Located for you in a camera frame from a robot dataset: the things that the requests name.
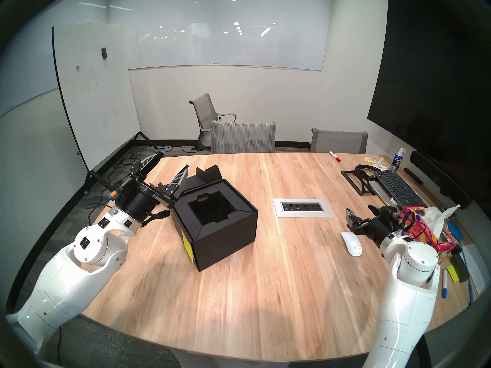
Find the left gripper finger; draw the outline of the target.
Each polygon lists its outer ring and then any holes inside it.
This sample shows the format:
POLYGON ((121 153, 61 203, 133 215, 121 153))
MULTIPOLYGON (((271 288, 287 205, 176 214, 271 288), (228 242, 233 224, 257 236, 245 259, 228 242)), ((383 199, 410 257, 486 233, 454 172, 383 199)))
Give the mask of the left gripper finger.
POLYGON ((140 181, 146 180, 148 174, 158 165, 163 157, 163 152, 157 152, 144 160, 137 162, 130 169, 130 177, 140 181))
POLYGON ((189 165, 185 165, 170 183, 163 185, 159 182, 157 186, 157 200, 161 203, 176 203, 186 185, 188 173, 189 165))

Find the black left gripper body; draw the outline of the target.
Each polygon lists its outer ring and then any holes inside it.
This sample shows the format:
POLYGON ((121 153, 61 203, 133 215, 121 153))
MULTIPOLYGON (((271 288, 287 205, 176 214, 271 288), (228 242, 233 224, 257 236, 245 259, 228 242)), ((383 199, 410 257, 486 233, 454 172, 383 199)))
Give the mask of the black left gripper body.
POLYGON ((162 220, 170 216, 170 210, 176 203, 161 203, 157 200, 157 186, 130 177, 117 181, 115 205, 126 215, 142 226, 153 220, 162 220))

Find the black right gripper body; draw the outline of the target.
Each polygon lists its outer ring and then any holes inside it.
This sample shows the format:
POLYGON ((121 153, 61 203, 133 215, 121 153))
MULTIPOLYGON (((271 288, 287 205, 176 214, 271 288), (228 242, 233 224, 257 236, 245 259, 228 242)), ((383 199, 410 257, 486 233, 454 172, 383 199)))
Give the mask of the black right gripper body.
POLYGON ((376 245, 381 245, 386 238, 394 238, 395 227, 390 221, 384 219, 365 219, 365 233, 354 233, 357 236, 365 236, 376 245))

